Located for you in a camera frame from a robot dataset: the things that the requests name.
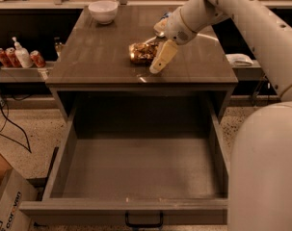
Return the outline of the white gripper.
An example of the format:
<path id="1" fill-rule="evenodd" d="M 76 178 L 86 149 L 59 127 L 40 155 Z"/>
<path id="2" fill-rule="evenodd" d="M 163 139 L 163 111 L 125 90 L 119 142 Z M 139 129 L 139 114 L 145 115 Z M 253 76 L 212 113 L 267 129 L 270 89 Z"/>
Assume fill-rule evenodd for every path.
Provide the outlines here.
<path id="1" fill-rule="evenodd" d="M 160 42 L 157 54 L 153 59 L 149 71 L 152 74 L 159 73 L 173 59 L 177 53 L 177 45 L 184 45 L 196 37 L 184 23 L 181 16 L 181 8 L 178 7 L 168 18 L 163 18 L 154 27 L 156 34 L 163 34 L 168 39 Z"/>

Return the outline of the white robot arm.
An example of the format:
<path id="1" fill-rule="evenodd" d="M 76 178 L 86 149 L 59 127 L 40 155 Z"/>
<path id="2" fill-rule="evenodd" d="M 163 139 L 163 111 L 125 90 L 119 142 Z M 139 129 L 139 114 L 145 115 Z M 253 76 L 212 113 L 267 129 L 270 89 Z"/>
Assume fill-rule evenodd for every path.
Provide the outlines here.
<path id="1" fill-rule="evenodd" d="M 228 231 L 292 231 L 292 27 L 258 0 L 189 0 L 154 26 L 165 38 L 150 70 L 204 27 L 229 18 L 250 47 L 279 102 L 240 127 L 231 150 Z"/>

